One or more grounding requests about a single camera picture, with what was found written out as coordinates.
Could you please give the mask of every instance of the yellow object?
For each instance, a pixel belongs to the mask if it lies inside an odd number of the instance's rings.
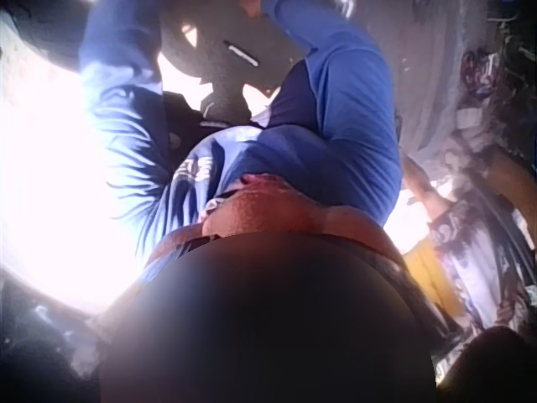
[[[409,272],[421,290],[451,317],[459,317],[464,308],[436,257],[433,243],[425,238],[404,256]]]

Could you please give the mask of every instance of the blue long-sleeve shirt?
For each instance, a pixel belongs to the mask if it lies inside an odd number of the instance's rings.
[[[156,61],[163,1],[99,1],[81,47],[86,105],[106,150],[112,215],[128,230],[133,253],[145,262],[167,233],[197,222],[207,202],[246,173],[280,175],[318,202],[355,207],[384,224],[401,173],[390,72],[369,36],[312,1],[264,0],[264,12],[310,50],[320,132],[229,128],[172,171]]]

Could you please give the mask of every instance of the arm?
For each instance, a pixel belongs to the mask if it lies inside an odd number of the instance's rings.
[[[112,216],[142,261],[195,215],[189,181],[174,181],[157,55],[164,0],[100,0],[81,46],[86,107],[102,142]]]
[[[320,135],[341,161],[333,186],[383,225],[399,197],[401,169],[393,83],[379,48],[316,0],[262,4],[275,24],[310,49],[306,64]]]

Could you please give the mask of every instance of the hand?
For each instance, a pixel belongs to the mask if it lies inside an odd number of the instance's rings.
[[[239,4],[248,17],[256,18],[261,15],[261,0],[239,0]]]

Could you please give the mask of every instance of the shirt sleeve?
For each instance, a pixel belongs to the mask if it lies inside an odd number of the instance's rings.
[[[401,187],[391,71],[373,39],[318,0],[263,0],[263,11],[306,46],[319,135],[338,160],[333,191],[384,225]]]
[[[143,262],[167,232],[196,219],[192,184],[171,183],[157,65],[163,2],[96,2],[80,50],[86,109],[104,149],[112,218]]]

